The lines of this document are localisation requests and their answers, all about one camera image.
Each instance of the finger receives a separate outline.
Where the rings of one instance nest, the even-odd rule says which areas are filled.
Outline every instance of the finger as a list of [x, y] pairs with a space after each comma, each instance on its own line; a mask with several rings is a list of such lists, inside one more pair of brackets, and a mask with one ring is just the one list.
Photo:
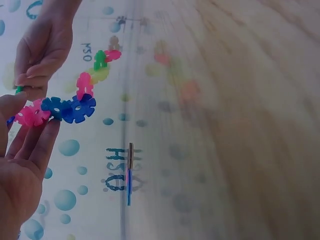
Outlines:
[[48, 84], [50, 76], [35, 76], [32, 78], [27, 78], [25, 74], [20, 75], [16, 81], [16, 86], [31, 86], [34, 88], [43, 87]]
[[27, 133], [28, 133], [29, 127], [28, 126], [22, 126], [20, 127], [18, 133], [16, 134], [14, 140], [12, 141], [8, 152], [5, 155], [5, 159], [10, 160], [14, 159], [19, 150], [22, 148]]
[[27, 78], [31, 79], [40, 76], [52, 76], [63, 64], [60, 58], [45, 57], [41, 63], [33, 65], [26, 71]]
[[43, 87], [31, 87], [31, 86], [25, 86], [23, 88], [23, 91], [27, 93], [28, 100], [34, 101], [37, 99], [42, 99], [46, 97], [48, 90], [48, 85], [45, 85]]
[[15, 116], [25, 106], [27, 93], [22, 91], [17, 95], [4, 95], [0, 97], [0, 113], [5, 120]]
[[26, 73], [31, 67], [30, 64], [31, 51], [24, 38], [22, 38], [16, 48], [16, 56], [14, 63], [14, 76]]
[[42, 174], [45, 175], [49, 159], [59, 133], [60, 121], [52, 119], [44, 128], [29, 160], [33, 162]]
[[45, 127], [46, 124], [42, 124], [40, 126], [33, 126], [29, 129], [21, 149], [15, 155], [16, 159], [29, 159]]

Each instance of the pink snowflake piece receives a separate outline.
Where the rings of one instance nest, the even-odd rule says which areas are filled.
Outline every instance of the pink snowflake piece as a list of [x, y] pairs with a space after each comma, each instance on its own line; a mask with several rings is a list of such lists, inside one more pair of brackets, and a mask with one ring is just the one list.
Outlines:
[[122, 53], [118, 50], [111, 50], [111, 51], [105, 50], [104, 53], [106, 55], [106, 59], [105, 59], [106, 63], [112, 62], [113, 60], [117, 60], [122, 55]]
[[28, 127], [37, 127], [50, 118], [50, 111], [42, 111], [42, 99], [35, 100], [32, 105], [25, 106], [16, 116], [15, 122]]
[[91, 97], [94, 97], [94, 85], [91, 83], [91, 75], [87, 72], [80, 74], [78, 80], [76, 81], [76, 86], [78, 90], [76, 91], [76, 98], [81, 101], [84, 94], [90, 94]]

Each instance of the palm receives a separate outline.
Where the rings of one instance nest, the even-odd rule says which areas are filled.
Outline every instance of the palm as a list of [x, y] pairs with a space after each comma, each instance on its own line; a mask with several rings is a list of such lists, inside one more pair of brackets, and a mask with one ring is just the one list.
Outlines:
[[7, 150], [6, 120], [18, 114], [26, 101], [25, 92], [0, 97], [0, 203], [10, 208], [21, 224], [31, 217], [39, 203], [60, 126], [56, 120], [36, 127], [23, 125]]
[[0, 190], [7, 194], [23, 223], [35, 212], [42, 193], [39, 178], [30, 170], [36, 166], [28, 160], [8, 162], [4, 158], [0, 158], [0, 165]]

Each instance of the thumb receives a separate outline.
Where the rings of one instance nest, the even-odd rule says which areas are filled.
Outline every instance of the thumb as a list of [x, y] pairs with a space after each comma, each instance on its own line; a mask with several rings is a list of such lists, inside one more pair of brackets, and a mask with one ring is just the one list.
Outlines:
[[5, 120], [15, 116], [25, 106], [27, 93], [19, 92], [17, 95], [4, 95], [0, 97], [0, 113]]
[[59, 58], [44, 58], [39, 64], [33, 65], [26, 71], [28, 79], [34, 77], [52, 76], [63, 64]]

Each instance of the blue pen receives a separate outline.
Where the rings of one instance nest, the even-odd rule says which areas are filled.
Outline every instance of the blue pen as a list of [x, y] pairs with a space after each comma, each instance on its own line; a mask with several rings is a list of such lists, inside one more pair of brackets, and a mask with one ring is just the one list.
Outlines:
[[131, 205], [131, 193], [132, 193], [132, 168], [134, 165], [134, 144], [129, 143], [128, 157], [127, 157], [127, 170], [126, 170], [126, 197], [127, 205]]

